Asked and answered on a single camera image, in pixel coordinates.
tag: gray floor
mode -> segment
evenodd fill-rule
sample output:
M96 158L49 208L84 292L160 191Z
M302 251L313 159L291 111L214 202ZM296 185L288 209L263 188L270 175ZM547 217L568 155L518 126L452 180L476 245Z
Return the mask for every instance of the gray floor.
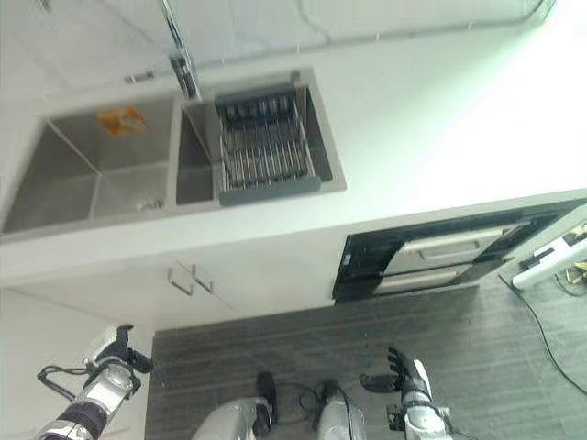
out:
M526 298L559 363L587 387L587 297L551 281ZM369 439L400 439L384 418L397 395L373 395L360 372L386 372L386 347L421 358L435 401L461 431L483 440L587 439L587 397L548 360L536 324L500 281L479 290L381 298L300 313L158 333L150 376L147 440L189 440L221 402L254 392L256 373L280 383L335 378L365 413ZM298 390L281 388L282 419L303 415ZM270 438L312 438L309 423L280 426Z

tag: sink basin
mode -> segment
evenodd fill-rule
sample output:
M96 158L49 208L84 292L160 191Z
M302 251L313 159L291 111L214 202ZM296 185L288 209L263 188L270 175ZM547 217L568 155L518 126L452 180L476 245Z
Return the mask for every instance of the sink basin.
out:
M48 120L4 233L161 209L172 104L167 96ZM118 119L125 124L109 132Z
M323 132L329 132L319 121L312 78L295 71L289 81L187 105L176 203L251 204L332 184L330 162L338 161L328 157Z
M346 188L311 71L48 118L4 241Z

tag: white cabinet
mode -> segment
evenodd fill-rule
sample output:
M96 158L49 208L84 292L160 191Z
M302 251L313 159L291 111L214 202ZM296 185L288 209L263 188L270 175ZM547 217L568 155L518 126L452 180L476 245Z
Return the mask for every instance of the white cabinet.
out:
M169 269L177 285L189 289L195 284L180 264L164 259L146 264L134 261L119 269L17 289L52 303L100 314L121 324L131 323L153 330L235 318L229 306L197 284L191 296L172 286L168 282Z
M304 232L110 262L15 289L152 330L202 325L332 305L343 244L338 232ZM205 286L214 283L212 294L192 279L192 265Z

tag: black cable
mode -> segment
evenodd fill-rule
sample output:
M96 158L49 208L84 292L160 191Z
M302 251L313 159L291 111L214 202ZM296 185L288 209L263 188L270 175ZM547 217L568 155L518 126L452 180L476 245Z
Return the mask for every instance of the black cable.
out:
M582 296L587 295L587 291L585 291L584 293L575 293L573 291L568 290L564 284L562 283L562 281L559 278L559 275L557 275L556 273L554 274L554 279L557 281L557 283L559 284L560 288L567 293L570 296L574 296L576 298L581 298Z
M451 430L450 430L450 433L451 433L451 434L458 434L458 435L462 435L463 437L466 437L466 438L468 438L469 440L481 440L481 438L480 438L480 437L476 437L476 436L474 436L474 435L465 434L465 433L463 433L462 431L459 431L459 430L457 430L457 429L451 429Z
M308 387L307 385L304 385L303 383L297 383L297 382L283 382L283 383L278 383L277 388L282 388L282 387L296 387L299 388L301 390L304 390L304 392L311 392L312 394L316 395L316 392L314 390L312 390L310 387Z
M349 421L349 439L352 439L352 427L351 427L351 423L350 423L350 403L349 403L349 396L347 396L347 393L340 388L339 385L337 385L338 390L340 391L340 393L342 394L342 398L345 400L345 405L347 406L347 419Z
M47 367L42 369L37 375L37 379L43 385L45 385L50 390L57 392L68 401L72 402L75 399L75 394L73 394L65 387L62 387L58 383L55 383L54 381L49 379L47 376L52 373L65 373L73 376L81 376L83 374L87 374L87 370L85 368L63 368L59 365L48 365Z
M548 356L550 357L550 360L552 361L552 363L554 364L554 366L557 368L557 370L559 371L559 373L573 387L575 387L578 391L580 391L585 396L587 396L587 390L584 389L581 385L577 384L577 382L575 382L573 379L571 379L569 377L569 375L564 371L564 369L562 369L560 367L559 362L557 362L557 360L555 359L554 355L552 354L552 350L550 350L550 344L548 343L547 336L544 333L544 328L542 328L542 324L540 323L540 320L538 319L538 316L534 312L534 309L530 306L530 304L528 303L528 301L526 301L526 299L524 299L524 297L521 295L521 293L520 293L520 291L518 289L516 289L514 286L510 285L506 280L504 280L504 278L501 275L498 275L498 277L500 278L501 281L504 282L504 284L509 288L509 290L512 291L515 294L515 296L517 296L522 301L522 303L524 303L524 305L527 307L527 309L530 311L530 313L532 313L532 316L534 316L534 320L536 321L536 324L538 325L538 329L540 330L540 335L542 336L542 341L544 342L544 346L547 349Z

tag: appliance door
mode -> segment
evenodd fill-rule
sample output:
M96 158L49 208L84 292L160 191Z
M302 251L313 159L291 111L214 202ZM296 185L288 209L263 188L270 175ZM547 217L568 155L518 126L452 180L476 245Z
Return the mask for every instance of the appliance door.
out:
M450 268L429 269L384 277L373 294L381 295L444 286L462 275L471 266L472 264L460 264Z
M383 274L472 262L491 244L521 225L503 225L408 241L395 253Z

